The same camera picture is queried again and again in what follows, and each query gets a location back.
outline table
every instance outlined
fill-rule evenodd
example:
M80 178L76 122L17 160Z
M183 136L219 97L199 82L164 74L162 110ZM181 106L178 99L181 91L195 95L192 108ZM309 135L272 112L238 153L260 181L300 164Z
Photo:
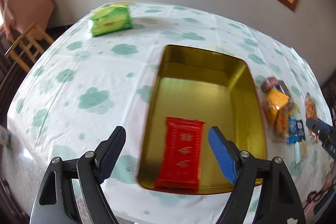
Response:
M294 49L239 22L186 7L135 3L130 13L132 30L99 37L90 35L89 15L74 24L36 62L8 111L8 129L45 168L54 156L68 160L94 150L116 126L123 126L124 149L102 185L117 216L141 224L215 223L229 197L159 193L136 183L151 88L167 44L240 57L249 65L260 100L260 84L274 75L285 81L303 120L309 92L318 117L331 124L317 80ZM273 143L266 122L265 128L268 158L283 158L304 201L321 188L331 158L320 144L307 141L308 156L296 165L293 146ZM74 188L80 195L78 181ZM259 194L260 186L245 223L253 220Z

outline blue textured grip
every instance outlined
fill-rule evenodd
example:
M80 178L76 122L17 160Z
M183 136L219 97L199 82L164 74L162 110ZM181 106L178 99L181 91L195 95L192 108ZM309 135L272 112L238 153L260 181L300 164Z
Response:
M224 177L227 178L232 184L235 184L238 179L235 162L212 128L209 130L208 140Z

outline gold metal tray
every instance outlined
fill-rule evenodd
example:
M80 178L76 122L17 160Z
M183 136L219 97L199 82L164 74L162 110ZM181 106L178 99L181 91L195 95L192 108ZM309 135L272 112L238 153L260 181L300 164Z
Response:
M199 190L154 187L165 151L166 117L205 122ZM258 96L245 61L198 48L166 46L148 111L139 184L146 189L179 194L232 191L233 185L224 178L208 143L212 126L218 126L239 150L266 159Z

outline black cord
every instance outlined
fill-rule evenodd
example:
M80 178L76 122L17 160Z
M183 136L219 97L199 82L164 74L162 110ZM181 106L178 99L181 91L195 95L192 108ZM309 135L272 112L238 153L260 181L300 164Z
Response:
M322 197L323 195L328 192L330 189L334 188L334 186L336 186L336 183L335 183L335 179L336 177L334 178L333 180L333 183L331 184L331 186L329 188L327 188L326 190L322 191L312 191L308 194L307 196L307 204L305 205L305 207L303 208L303 210L305 210L305 208L311 203L311 202L318 202Z

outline red snack package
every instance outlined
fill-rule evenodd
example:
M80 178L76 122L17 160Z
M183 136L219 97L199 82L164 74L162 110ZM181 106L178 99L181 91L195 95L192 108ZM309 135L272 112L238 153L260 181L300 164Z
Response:
M274 76L272 77L268 77L265 79L264 83L261 85L261 90L265 93L269 92L270 89L273 87L273 86L277 86L279 85L279 82L278 82L278 79L276 79Z
M167 117L166 124L166 150L155 186L198 189L204 122Z

